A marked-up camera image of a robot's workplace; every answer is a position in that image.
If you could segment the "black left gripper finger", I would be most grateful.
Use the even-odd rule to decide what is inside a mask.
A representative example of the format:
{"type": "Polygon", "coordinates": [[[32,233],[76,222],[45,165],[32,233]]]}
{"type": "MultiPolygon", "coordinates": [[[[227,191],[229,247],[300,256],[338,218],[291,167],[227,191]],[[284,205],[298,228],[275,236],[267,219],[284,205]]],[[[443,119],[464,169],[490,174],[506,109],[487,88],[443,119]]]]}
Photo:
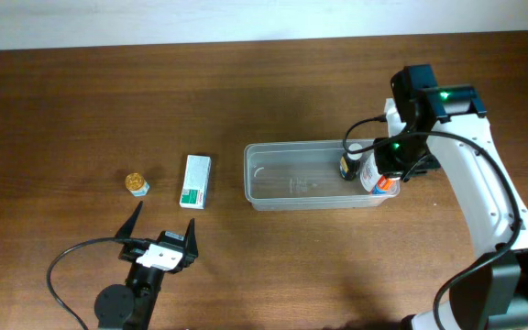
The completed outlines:
{"type": "Polygon", "coordinates": [[[185,238],[184,238],[184,245],[185,245],[185,254],[187,258],[198,258],[199,257],[199,251],[198,246],[196,242],[196,235],[195,235],[195,219],[192,218],[187,226],[185,238]]]}
{"type": "Polygon", "coordinates": [[[143,202],[140,201],[137,204],[137,207],[133,211],[132,215],[121,225],[121,227],[115,233],[115,238],[126,239],[131,238],[131,235],[134,231],[135,225],[137,223],[138,217],[143,207],[143,202]]]}

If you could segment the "white squeeze bottle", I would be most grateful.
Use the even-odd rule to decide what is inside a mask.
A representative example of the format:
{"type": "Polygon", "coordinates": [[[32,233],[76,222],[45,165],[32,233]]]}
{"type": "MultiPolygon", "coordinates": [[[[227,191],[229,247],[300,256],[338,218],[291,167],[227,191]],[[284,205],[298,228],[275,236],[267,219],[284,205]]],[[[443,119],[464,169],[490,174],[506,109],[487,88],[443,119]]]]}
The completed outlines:
{"type": "Polygon", "coordinates": [[[375,155],[373,152],[370,152],[360,168],[359,178],[362,187],[369,194],[372,194],[381,177],[382,175],[378,171],[375,155]]]}

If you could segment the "dark bottle white cap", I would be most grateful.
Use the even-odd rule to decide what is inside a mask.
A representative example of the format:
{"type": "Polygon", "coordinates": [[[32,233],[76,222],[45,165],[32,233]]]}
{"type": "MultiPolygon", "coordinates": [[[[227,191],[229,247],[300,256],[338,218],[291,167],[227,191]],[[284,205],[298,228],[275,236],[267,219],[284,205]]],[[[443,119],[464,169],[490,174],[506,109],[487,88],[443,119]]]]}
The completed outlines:
{"type": "Polygon", "coordinates": [[[339,170],[342,178],[346,181],[353,181],[359,171],[361,165],[362,154],[358,153],[363,147],[358,143],[351,144],[348,149],[350,152],[345,151],[339,162],[339,170]]]}

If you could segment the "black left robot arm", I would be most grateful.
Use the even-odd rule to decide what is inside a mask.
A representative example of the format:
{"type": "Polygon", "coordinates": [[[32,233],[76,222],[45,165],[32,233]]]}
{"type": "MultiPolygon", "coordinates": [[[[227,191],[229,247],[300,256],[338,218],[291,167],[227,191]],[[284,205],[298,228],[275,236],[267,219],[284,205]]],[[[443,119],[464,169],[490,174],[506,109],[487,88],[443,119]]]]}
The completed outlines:
{"type": "Polygon", "coordinates": [[[147,329],[167,274],[190,267],[199,257],[195,222],[183,236],[163,231],[156,239],[131,237],[143,204],[115,234],[123,245],[118,258],[130,264],[123,284],[104,288],[96,297],[94,313],[100,329],[147,329]]]}

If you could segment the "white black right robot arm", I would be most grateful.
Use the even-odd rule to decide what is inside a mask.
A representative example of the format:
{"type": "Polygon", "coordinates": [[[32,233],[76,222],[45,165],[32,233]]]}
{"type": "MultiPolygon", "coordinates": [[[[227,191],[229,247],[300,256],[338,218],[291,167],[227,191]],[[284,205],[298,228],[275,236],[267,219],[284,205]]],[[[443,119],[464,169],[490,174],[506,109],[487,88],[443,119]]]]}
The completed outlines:
{"type": "Polygon", "coordinates": [[[528,327],[528,209],[495,148],[474,87],[443,87],[430,65],[406,66],[390,80],[395,112],[375,141],[378,172],[407,181],[442,169],[467,222],[475,261],[437,292],[431,309],[403,329],[528,327]]]}

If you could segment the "clear plastic container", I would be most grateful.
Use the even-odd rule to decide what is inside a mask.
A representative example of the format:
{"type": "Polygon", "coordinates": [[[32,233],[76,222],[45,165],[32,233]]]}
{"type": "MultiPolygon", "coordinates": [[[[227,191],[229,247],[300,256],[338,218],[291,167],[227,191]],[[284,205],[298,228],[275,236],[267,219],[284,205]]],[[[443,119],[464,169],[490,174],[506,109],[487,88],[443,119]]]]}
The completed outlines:
{"type": "Polygon", "coordinates": [[[340,140],[258,143],[244,150],[245,196],[257,211],[363,208],[397,196],[367,192],[360,179],[344,180],[340,140]]]}

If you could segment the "small gold lid jar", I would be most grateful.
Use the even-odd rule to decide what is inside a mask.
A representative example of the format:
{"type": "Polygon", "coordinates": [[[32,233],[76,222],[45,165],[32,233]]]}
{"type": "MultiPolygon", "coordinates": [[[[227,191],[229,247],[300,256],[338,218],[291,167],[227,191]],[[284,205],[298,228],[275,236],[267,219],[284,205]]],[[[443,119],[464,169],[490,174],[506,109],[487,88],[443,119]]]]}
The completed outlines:
{"type": "Polygon", "coordinates": [[[137,172],[130,173],[126,176],[125,186],[136,197],[145,196],[149,191],[149,183],[137,172]]]}

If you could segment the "white green Panadol box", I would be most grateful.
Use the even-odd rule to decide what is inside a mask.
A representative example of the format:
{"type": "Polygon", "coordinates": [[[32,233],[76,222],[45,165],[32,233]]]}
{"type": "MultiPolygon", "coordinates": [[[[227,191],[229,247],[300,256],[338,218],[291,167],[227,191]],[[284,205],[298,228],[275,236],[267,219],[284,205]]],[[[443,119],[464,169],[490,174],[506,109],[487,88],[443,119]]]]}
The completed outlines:
{"type": "Polygon", "coordinates": [[[180,197],[182,208],[205,208],[211,164],[208,156],[187,156],[180,197]]]}

